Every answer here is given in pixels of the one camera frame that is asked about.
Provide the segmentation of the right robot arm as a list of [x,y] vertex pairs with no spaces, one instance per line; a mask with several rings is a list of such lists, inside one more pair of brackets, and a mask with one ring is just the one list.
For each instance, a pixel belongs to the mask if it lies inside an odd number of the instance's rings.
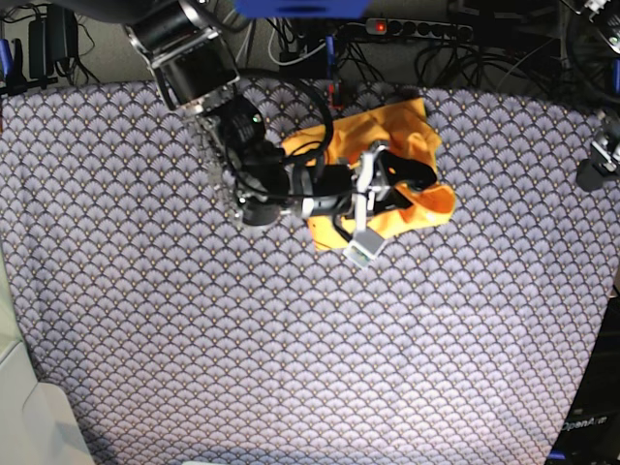
[[171,109],[191,114],[218,146],[220,171],[244,224],[304,219],[325,248],[375,245],[448,219],[453,192],[438,179],[440,140],[419,99],[336,119],[311,85],[290,78],[322,122],[275,144],[264,114],[237,91],[243,78],[227,43],[238,32],[197,1],[69,1],[66,8],[120,24]]

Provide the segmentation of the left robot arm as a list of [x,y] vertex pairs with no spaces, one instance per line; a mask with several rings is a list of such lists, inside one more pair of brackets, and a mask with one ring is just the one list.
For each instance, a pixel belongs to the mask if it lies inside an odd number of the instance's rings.
[[565,5],[570,11],[563,36],[569,67],[584,97],[601,108],[601,128],[575,176],[579,188],[593,192],[619,179],[619,3]]

